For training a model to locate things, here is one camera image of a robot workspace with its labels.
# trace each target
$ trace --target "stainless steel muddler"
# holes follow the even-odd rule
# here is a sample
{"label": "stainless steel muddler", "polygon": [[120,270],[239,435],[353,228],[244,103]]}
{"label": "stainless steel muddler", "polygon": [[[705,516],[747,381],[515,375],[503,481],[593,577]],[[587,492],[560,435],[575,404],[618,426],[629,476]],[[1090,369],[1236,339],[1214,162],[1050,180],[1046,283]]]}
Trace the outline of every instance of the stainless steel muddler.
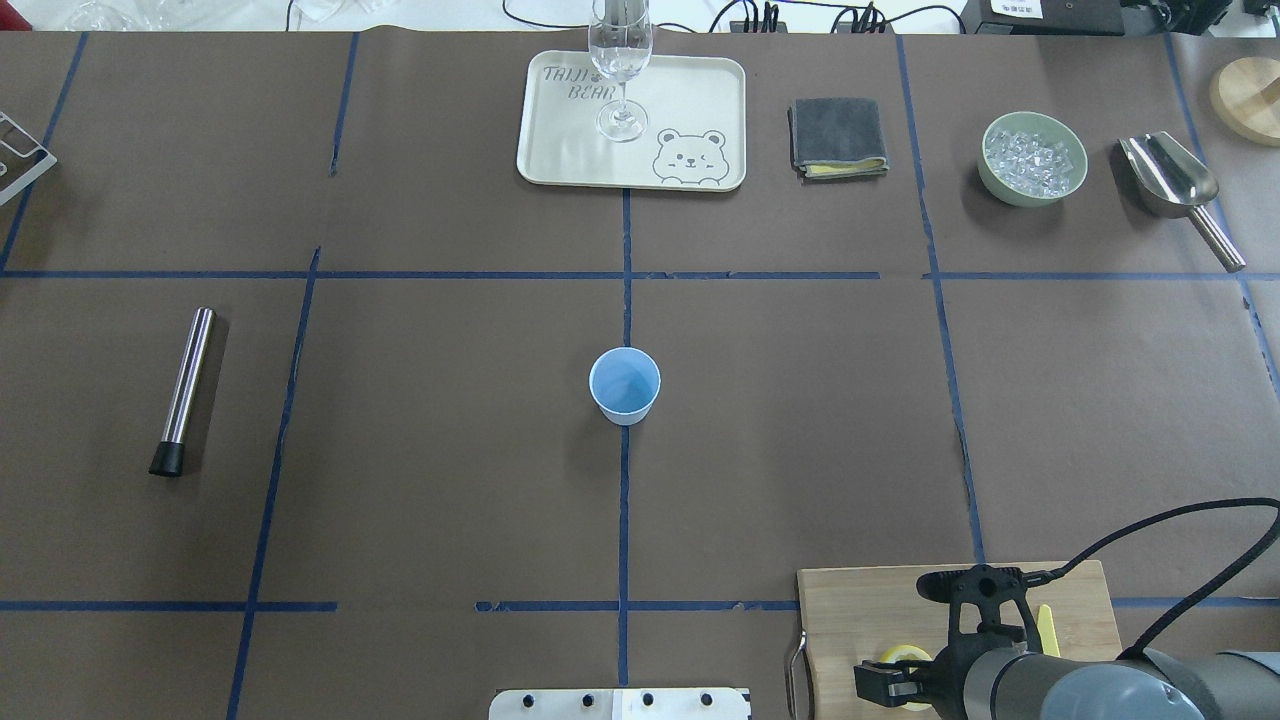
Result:
{"label": "stainless steel muddler", "polygon": [[191,402],[196,397],[196,383],[200,380],[200,366],[205,361],[205,348],[209,347],[209,333],[214,329],[214,311],[197,307],[187,332],[187,350],[182,354],[182,366],[178,368],[178,382],[173,386],[173,398],[169,401],[169,418],[164,423],[164,436],[151,459],[151,474],[165,478],[182,475],[183,441],[187,436],[187,420],[191,419]]}

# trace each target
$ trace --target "paper cup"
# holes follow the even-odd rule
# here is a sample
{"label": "paper cup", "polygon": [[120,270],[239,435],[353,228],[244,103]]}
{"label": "paper cup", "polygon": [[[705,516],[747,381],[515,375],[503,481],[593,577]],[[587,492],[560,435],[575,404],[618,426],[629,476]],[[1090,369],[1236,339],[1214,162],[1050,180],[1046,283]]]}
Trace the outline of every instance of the paper cup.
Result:
{"label": "paper cup", "polygon": [[634,425],[649,414],[662,387],[658,364],[635,347],[614,347],[600,355],[586,378],[591,398],[618,425]]}

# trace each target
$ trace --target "black cable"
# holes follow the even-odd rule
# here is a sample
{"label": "black cable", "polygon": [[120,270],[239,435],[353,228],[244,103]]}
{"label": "black cable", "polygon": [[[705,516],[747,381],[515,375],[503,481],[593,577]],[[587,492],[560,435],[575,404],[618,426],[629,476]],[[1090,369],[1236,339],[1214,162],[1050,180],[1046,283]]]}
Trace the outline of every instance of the black cable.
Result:
{"label": "black cable", "polygon": [[814,8],[852,8],[852,5],[845,3],[810,3],[809,0],[773,0],[774,3],[786,3],[787,5],[813,5]]}
{"label": "black cable", "polygon": [[845,8],[844,10],[841,10],[840,13],[837,13],[836,14],[836,19],[831,20],[831,32],[832,33],[835,33],[837,29],[840,29],[840,19],[845,17],[845,13],[852,13],[854,18],[856,18],[858,17],[858,8]]}
{"label": "black cable", "polygon": [[581,26],[553,26],[553,24],[547,24],[547,23],[538,23],[538,22],[534,22],[534,20],[526,20],[525,18],[521,18],[518,15],[512,14],[512,12],[507,9],[507,0],[502,0],[502,14],[504,14],[508,18],[516,20],[517,23],[525,23],[526,26],[534,26],[534,27],[544,27],[547,29],[582,29],[582,28],[586,27],[585,24],[581,24]]}
{"label": "black cable", "polygon": [[867,9],[863,10],[863,17],[858,18],[856,32],[873,32],[876,26],[872,24],[872,20],[882,17],[881,12],[876,9],[876,3],[868,3]]}
{"label": "black cable", "polygon": [[712,27],[707,32],[716,32],[716,26],[719,24],[721,18],[724,17],[724,13],[727,13],[730,8],[737,5],[739,3],[742,4],[742,14],[744,14],[742,27],[749,28],[751,24],[751,8],[755,8],[756,18],[759,18],[760,14],[760,8],[755,4],[755,0],[730,0],[723,8],[721,8],[719,13],[716,13],[716,19],[712,20]]}
{"label": "black cable", "polygon": [[1180,600],[1178,605],[1170,607],[1164,615],[1161,615],[1155,623],[1152,623],[1151,626],[1147,628],[1142,633],[1142,635],[1132,646],[1129,646],[1128,650],[1120,653],[1121,659],[1140,657],[1142,652],[1147,648],[1148,644],[1151,644],[1151,641],[1156,639],[1156,637],[1160,635],[1160,633],[1165,632],[1165,629],[1169,628],[1169,625],[1172,625],[1175,620],[1178,620],[1184,612],[1187,612],[1197,603],[1199,603],[1199,601],[1213,594],[1219,588],[1225,585],[1228,580],[1238,575],[1240,570],[1248,568],[1249,564],[1257,560],[1260,555],[1266,552],[1267,548],[1276,542],[1276,538],[1280,538],[1280,501],[1271,497],[1236,497],[1231,500],[1213,500],[1210,502],[1197,502],[1193,505],[1184,505],[1181,507],[1175,507],[1172,510],[1167,510],[1158,515],[1152,515],[1146,520],[1139,520],[1137,523],[1133,523],[1132,525],[1121,528],[1111,533],[1110,536],[1100,539],[1098,542],[1091,544],[1083,552],[1073,557],[1070,562],[1062,565],[1061,568],[1057,568],[1055,570],[1028,573],[1027,574],[1028,587],[1039,587],[1042,584],[1051,583],[1074,570],[1076,565],[1084,562],[1094,552],[1102,550],[1103,547],[1111,544],[1112,542],[1125,536],[1130,536],[1133,533],[1137,533],[1138,530],[1149,528],[1156,523],[1162,523],[1165,520],[1169,520],[1170,518],[1178,518],[1179,515],[1201,512],[1203,510],[1219,510],[1224,507],[1271,507],[1276,511],[1276,518],[1275,520],[1271,521],[1271,528],[1267,529],[1267,532],[1263,533],[1261,538],[1258,538],[1258,542],[1253,543],[1253,546],[1249,547],[1249,550],[1244,551],[1243,555],[1236,557],[1234,562],[1228,565],[1226,569],[1215,575],[1210,582],[1204,583],[1203,585],[1197,588],[1196,592]]}
{"label": "black cable", "polygon": [[968,35],[969,33],[969,31],[965,29],[965,27],[964,27],[964,20],[960,19],[960,13],[956,13],[955,10],[952,10],[947,5],[925,5],[923,8],[916,8],[914,10],[902,13],[901,15],[899,15],[896,18],[890,18],[890,19],[884,20],[884,24],[890,24],[890,23],[897,22],[897,20],[900,20],[900,19],[908,17],[908,15],[914,15],[916,13],[923,13],[925,10],[946,10],[946,12],[951,13],[951,17],[956,19],[956,24],[960,26],[960,35]]}

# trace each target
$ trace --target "black rubber end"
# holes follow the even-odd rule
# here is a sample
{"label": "black rubber end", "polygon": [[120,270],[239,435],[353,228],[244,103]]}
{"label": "black rubber end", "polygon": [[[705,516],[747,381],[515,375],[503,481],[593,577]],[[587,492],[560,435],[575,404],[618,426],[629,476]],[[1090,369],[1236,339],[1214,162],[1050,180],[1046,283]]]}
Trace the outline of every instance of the black rubber end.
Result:
{"label": "black rubber end", "polygon": [[151,459],[151,474],[164,478],[182,477],[182,451],[180,442],[161,442],[156,446],[155,457]]}

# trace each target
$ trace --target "glass base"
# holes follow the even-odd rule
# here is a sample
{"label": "glass base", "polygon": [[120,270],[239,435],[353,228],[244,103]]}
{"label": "glass base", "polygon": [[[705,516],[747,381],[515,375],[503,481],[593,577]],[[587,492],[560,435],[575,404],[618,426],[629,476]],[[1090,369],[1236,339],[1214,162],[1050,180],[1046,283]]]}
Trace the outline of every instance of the glass base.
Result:
{"label": "glass base", "polygon": [[600,135],[613,142],[631,142],[644,135],[644,128],[648,126],[649,113],[645,113],[635,100],[608,102],[595,117],[595,127]]}

